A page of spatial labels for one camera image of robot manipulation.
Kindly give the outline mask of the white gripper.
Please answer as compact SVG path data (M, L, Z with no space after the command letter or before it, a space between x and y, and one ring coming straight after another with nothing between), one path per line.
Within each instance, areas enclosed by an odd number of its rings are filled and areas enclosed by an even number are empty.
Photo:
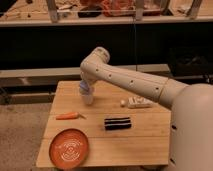
M94 88L89 86L84 80L80 81L79 92L86 105L91 105L93 103Z

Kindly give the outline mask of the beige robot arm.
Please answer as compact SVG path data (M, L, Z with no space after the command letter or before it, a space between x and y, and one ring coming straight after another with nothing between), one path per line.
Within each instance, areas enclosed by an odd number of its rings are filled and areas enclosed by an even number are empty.
M213 85L121 69L109 60L109 52L97 47L81 62L84 102L93 102L93 85L103 80L160 104L171 111L165 171L213 171Z

